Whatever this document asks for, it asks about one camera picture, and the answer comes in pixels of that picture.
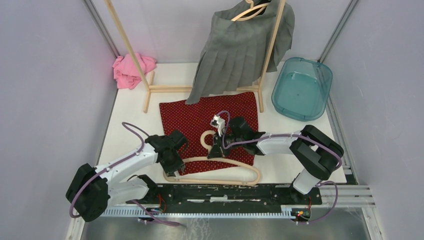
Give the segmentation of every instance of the gray floor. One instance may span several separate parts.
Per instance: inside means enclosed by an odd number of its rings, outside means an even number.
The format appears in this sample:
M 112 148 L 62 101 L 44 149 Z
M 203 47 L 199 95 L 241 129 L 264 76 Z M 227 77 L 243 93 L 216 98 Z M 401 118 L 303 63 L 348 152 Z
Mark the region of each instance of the gray floor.
M 312 218 L 327 209 L 312 209 Z M 369 240 L 360 208 L 336 208 L 331 215 L 310 225 L 296 226 L 288 219 L 172 218 L 185 226 L 137 222 L 130 217 L 100 217 L 85 225 L 84 240 Z

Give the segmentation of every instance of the white wall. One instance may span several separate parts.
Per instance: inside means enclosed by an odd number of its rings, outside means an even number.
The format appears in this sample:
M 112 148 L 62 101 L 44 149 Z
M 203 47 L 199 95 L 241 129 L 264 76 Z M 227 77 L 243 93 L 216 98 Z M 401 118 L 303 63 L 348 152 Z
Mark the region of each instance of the white wall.
M 0 16 L 0 239 L 63 239 L 65 193 L 106 131 L 114 57 L 81 0 L 2 0 Z
M 332 49 L 331 94 L 390 240 L 423 239 L 424 1 L 359 1 Z
M 112 3 L 134 51 L 163 63 L 197 62 L 211 31 L 214 12 L 230 9 L 240 1 L 112 0 Z M 104 0 L 92 2 L 120 54 L 127 54 Z M 318 59 L 349 2 L 288 0 L 296 20 L 292 49 L 284 59 Z

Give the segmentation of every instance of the dark red cloth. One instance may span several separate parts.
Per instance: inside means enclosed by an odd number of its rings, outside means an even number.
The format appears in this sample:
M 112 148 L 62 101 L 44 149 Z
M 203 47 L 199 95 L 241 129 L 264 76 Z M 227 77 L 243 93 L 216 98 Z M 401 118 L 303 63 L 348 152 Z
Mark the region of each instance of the dark red cloth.
M 208 150 L 200 143 L 200 137 L 207 130 L 217 131 L 210 123 L 214 115 L 222 110 L 229 111 L 231 118 L 243 116 L 254 131 L 258 130 L 258 109 L 253 92 L 202 97 L 198 103 L 192 105 L 186 105 L 185 102 L 185 100 L 181 100 L 159 104 L 164 133 L 169 135 L 172 131 L 178 129 L 188 139 L 187 150 L 179 152 L 182 159 L 208 155 Z M 223 113 L 220 116 L 227 123 L 227 114 Z M 205 142 L 212 145 L 212 136 L 208 135 Z M 242 148 L 237 148 L 231 151 L 228 159 L 253 165 L 254 156 L 248 154 Z M 193 174 L 229 167 L 233 167 L 233 165 L 212 161 L 188 162 L 185 164 L 184 173 L 180 172 L 180 174 Z

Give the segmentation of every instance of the gray garment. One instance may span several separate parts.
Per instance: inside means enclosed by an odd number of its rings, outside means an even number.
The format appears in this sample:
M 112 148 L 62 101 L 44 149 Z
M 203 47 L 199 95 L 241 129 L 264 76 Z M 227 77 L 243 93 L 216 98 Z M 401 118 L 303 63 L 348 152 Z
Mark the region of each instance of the gray garment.
M 215 12 L 209 38 L 197 65 L 193 88 L 185 104 L 195 104 L 200 97 L 209 94 L 251 86 L 261 76 L 279 3 L 279 0 L 272 0 L 262 15 L 246 21 L 231 21 L 250 8 L 245 0 L 229 10 Z M 277 71 L 278 63 L 292 47 L 294 27 L 295 14 L 286 3 L 267 72 Z

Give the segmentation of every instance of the plastic container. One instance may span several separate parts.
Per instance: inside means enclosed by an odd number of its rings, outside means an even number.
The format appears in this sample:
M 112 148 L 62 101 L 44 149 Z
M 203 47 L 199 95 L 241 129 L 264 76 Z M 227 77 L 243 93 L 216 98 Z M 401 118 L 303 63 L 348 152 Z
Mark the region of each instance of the plastic container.
M 329 98 L 333 73 L 322 63 L 292 57 L 278 76 L 272 104 L 277 112 L 299 121 L 321 117 Z

